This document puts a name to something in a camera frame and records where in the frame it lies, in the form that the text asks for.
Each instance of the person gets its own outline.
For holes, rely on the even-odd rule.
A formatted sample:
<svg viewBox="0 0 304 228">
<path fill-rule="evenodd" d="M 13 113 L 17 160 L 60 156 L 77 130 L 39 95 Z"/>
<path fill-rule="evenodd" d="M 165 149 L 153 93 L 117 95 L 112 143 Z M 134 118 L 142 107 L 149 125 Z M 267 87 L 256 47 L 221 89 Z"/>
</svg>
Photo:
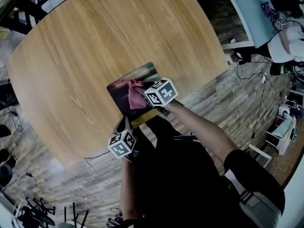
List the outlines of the person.
<svg viewBox="0 0 304 228">
<path fill-rule="evenodd" d="M 122 160 L 122 227 L 256 227 L 204 146 L 245 189 L 262 193 L 283 213 L 282 187 L 221 128 L 175 100 L 166 109 L 200 142 L 174 140 L 180 133 L 160 116 L 146 123 L 157 137 L 156 148 L 134 129 L 142 154 L 132 162 Z"/>
<path fill-rule="evenodd" d="M 289 61 L 304 61 L 304 33 L 301 26 L 289 26 L 281 30 L 268 42 L 259 48 L 243 47 L 234 49 L 236 55 L 251 62 L 252 54 L 260 54 L 271 58 L 275 63 Z"/>
</svg>

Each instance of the wooden table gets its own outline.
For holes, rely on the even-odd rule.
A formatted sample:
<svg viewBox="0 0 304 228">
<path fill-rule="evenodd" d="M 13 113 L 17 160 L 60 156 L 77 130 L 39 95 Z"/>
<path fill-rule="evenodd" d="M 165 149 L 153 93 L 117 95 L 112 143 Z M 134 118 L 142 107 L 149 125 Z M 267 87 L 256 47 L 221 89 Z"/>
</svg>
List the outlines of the wooden table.
<svg viewBox="0 0 304 228">
<path fill-rule="evenodd" d="M 67 168 L 106 148 L 122 117 L 106 87 L 148 62 L 180 100 L 228 68 L 196 0 L 67 0 L 23 39 L 8 71 L 29 122 Z"/>
</svg>

